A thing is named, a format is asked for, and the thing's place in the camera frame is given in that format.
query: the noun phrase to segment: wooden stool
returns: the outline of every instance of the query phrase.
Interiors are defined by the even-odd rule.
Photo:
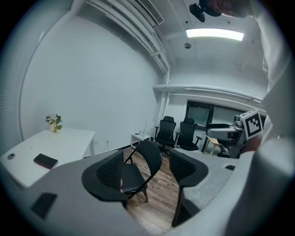
[[[205,146],[205,149],[203,151],[203,154],[207,150],[207,147],[208,147],[209,143],[211,142],[211,143],[213,143],[213,149],[212,149],[212,151],[210,153],[210,156],[211,156],[213,154],[213,151],[214,151],[215,147],[219,147],[221,144],[217,141],[216,138],[211,138],[208,135],[206,135],[206,136],[207,136],[208,140],[207,140],[207,144]]]

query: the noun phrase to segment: ceiling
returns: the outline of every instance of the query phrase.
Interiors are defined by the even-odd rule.
[[[209,64],[234,65],[238,69],[262,71],[263,48],[260,29],[253,17],[237,19],[226,16],[211,17],[205,14],[201,23],[189,12],[189,5],[199,0],[151,0],[164,22],[159,29],[171,50],[176,65]],[[188,38],[186,29],[219,28],[244,33],[242,41],[224,38]],[[189,42],[192,47],[185,49]]]

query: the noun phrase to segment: cable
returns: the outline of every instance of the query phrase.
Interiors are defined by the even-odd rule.
[[[149,173],[146,173],[146,172],[144,172],[141,168],[139,168],[139,167],[137,167],[141,172],[143,172],[143,173],[145,173],[145,174],[147,174],[147,175],[149,175],[149,176],[151,176]],[[172,183],[172,184],[174,184],[176,187],[178,187],[179,188],[179,186],[177,185],[177,184],[175,184],[174,182],[171,182],[170,180],[168,180],[168,179],[165,179],[165,178],[163,178],[163,177],[158,177],[158,176],[154,176],[154,178],[158,178],[158,179],[164,179],[164,180],[166,180],[166,181],[168,181],[168,182],[170,182],[170,183]]]

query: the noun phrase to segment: air conditioner vent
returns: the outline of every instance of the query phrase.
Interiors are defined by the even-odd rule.
[[[164,19],[162,18],[160,12],[158,12],[158,10],[149,0],[137,1],[140,2],[143,5],[143,7],[151,14],[151,16],[154,18],[158,25],[164,22]]]

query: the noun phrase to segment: ceiling light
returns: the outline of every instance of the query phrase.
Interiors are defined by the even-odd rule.
[[[221,37],[221,38],[228,38],[228,39],[235,39],[242,41],[244,34],[225,30],[225,29],[209,29],[209,28],[201,28],[201,29],[187,29],[186,33],[189,38],[192,37]]]

